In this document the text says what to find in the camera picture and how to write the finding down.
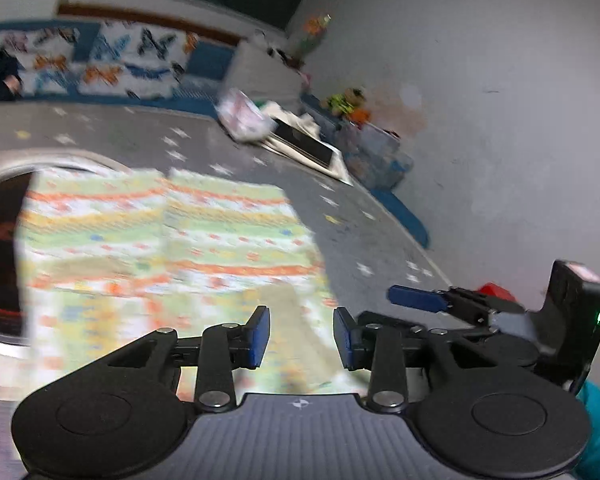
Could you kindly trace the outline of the colourful patterned child shirt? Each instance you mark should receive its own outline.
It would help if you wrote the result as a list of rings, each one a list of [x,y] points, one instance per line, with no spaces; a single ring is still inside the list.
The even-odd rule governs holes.
[[[15,235],[37,389],[161,327],[182,337],[271,311],[238,393],[359,392],[332,336],[336,298],[312,232],[277,186],[171,170],[30,181]]]

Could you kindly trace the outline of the grey star tablecloth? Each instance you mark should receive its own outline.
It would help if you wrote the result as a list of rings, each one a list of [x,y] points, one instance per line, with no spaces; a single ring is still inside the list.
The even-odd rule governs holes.
[[[391,214],[357,184],[346,185],[257,146],[234,142],[212,118],[158,108],[0,103],[0,178],[60,169],[185,170],[235,182],[274,185],[312,232],[336,308],[402,318],[389,304],[394,285],[442,289],[448,281]],[[19,293],[20,307],[24,314]],[[30,392],[31,347],[0,342],[0,479],[19,479],[22,463],[10,419]]]

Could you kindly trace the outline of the clear plastic storage box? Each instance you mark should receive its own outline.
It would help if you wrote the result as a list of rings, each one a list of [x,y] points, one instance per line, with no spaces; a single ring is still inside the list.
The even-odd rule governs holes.
[[[350,174],[369,190],[392,191],[414,166],[394,132],[368,122],[344,122],[334,143]]]

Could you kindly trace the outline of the black smartphone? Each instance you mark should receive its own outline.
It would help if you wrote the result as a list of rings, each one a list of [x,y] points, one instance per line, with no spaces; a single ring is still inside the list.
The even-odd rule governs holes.
[[[275,121],[276,127],[272,133],[272,139],[282,142],[283,144],[293,148],[302,156],[312,160],[318,166],[328,168],[332,163],[334,152],[320,140],[314,139],[313,136],[300,131],[293,126],[282,122],[280,119]]]

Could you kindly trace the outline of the orange plush toy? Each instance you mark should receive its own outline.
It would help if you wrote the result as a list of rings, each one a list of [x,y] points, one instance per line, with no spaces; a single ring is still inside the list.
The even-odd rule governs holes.
[[[347,120],[360,126],[367,124],[370,121],[370,116],[372,116],[372,114],[370,114],[369,110],[366,110],[365,108],[356,108],[347,114]]]

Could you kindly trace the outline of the white folded cloth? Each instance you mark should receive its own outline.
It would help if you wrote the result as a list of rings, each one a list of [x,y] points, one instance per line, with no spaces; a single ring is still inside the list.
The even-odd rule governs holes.
[[[260,112],[275,122],[272,133],[262,142],[265,148],[346,185],[352,184],[341,152],[320,138],[320,126],[311,115],[298,116],[273,101],[262,105]]]

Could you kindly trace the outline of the plush doll yellow vest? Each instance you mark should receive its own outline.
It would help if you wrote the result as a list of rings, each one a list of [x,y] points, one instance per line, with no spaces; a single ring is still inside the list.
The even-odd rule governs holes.
[[[321,108],[337,118],[350,115],[363,107],[366,102],[364,93],[359,88],[347,88],[341,93],[333,94],[321,102]]]

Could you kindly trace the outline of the black induction cooker plate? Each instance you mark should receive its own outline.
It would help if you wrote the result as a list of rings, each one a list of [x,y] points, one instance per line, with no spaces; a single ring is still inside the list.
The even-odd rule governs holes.
[[[0,178],[0,342],[23,344],[15,260],[15,229],[32,172]]]

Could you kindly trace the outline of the white pink plastic bag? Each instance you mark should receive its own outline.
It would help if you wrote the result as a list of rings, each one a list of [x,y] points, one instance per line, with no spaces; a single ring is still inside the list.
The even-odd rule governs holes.
[[[257,143],[270,136],[277,124],[266,116],[245,93],[237,89],[223,92],[215,105],[222,127],[239,143]]]

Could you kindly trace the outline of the panda plush toy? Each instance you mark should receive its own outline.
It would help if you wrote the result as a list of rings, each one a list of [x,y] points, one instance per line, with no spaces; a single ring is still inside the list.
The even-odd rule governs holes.
[[[288,55],[282,49],[268,47],[266,49],[266,54],[270,58],[274,58],[274,60],[283,63],[285,66],[291,68],[292,70],[301,70],[304,62],[302,60],[298,60],[298,58],[294,58],[293,56]]]

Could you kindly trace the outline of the grey pillow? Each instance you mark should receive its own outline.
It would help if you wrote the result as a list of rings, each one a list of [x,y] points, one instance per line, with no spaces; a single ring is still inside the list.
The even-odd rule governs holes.
[[[302,107],[302,76],[247,40],[238,44],[221,81],[219,96],[232,89],[241,91],[253,102],[276,102],[294,114]]]

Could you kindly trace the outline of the large butterfly cushion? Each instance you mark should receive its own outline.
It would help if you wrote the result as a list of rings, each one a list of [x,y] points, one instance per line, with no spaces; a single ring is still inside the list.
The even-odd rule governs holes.
[[[197,46],[193,32],[137,22],[102,23],[76,90],[82,96],[170,99]]]

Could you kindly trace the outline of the small butterfly cushion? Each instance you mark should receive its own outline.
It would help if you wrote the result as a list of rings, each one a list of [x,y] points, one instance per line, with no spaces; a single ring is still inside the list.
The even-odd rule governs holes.
[[[80,32],[75,27],[0,30],[0,51],[18,62],[23,96],[68,96]]]

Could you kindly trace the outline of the blue sofa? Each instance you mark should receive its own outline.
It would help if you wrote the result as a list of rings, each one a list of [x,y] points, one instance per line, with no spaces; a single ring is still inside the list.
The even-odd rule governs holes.
[[[52,100],[52,101],[76,101],[84,103],[104,103],[104,104],[126,104],[150,107],[161,107],[166,110],[180,110],[197,115],[213,117],[216,114],[215,105],[219,99],[219,90],[221,81],[230,66],[230,61],[234,55],[238,44],[242,39],[236,38],[230,44],[219,42],[215,38],[208,38],[199,35],[192,28],[166,27],[184,32],[193,32],[198,36],[198,46],[189,58],[186,72],[180,79],[178,88],[173,92],[170,99],[162,100],[134,100],[130,98],[120,98],[120,96],[82,96],[76,87],[80,82],[82,72],[90,55],[94,40],[98,35],[100,25],[105,22],[124,22],[124,21],[69,21],[69,20],[27,20],[27,21],[7,21],[0,22],[0,30],[19,29],[33,30],[49,27],[75,27],[80,32],[80,39],[74,52],[73,66],[76,76],[68,96],[55,96],[46,94],[46,96],[25,96],[29,100]],[[347,116],[337,118],[329,114],[327,110],[321,108],[320,103],[315,96],[306,88],[306,81],[303,78],[303,89],[300,96],[301,110],[296,115],[309,114],[320,126],[320,137],[323,141],[332,144],[335,148],[335,134],[341,128],[344,122],[348,122]],[[415,240],[427,247],[429,245],[429,234],[414,214],[409,211],[392,191],[370,190],[396,218],[403,224],[404,228],[412,234]]]

